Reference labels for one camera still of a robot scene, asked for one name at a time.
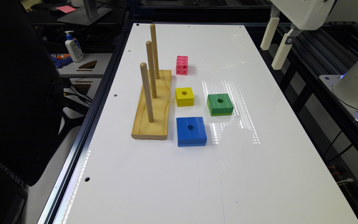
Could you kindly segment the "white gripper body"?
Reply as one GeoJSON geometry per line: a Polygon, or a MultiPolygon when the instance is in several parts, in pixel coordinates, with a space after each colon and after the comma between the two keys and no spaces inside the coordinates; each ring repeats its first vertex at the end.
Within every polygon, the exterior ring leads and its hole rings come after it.
{"type": "Polygon", "coordinates": [[[298,29],[319,29],[329,15],[335,0],[271,0],[298,29]]]}

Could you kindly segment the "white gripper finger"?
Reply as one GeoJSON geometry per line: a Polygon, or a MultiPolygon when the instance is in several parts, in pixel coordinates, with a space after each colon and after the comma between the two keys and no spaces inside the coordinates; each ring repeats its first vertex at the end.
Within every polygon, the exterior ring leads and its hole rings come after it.
{"type": "Polygon", "coordinates": [[[280,70],[282,68],[287,58],[287,55],[291,50],[293,42],[299,34],[300,30],[297,28],[291,28],[289,32],[284,34],[283,39],[272,62],[272,68],[274,70],[280,70]]]}
{"type": "Polygon", "coordinates": [[[272,42],[274,33],[277,29],[278,23],[279,23],[279,15],[280,15],[280,10],[277,7],[273,7],[271,8],[271,12],[270,12],[270,20],[267,24],[267,28],[265,30],[260,48],[262,50],[268,50],[270,47],[270,44],[272,42]]]}

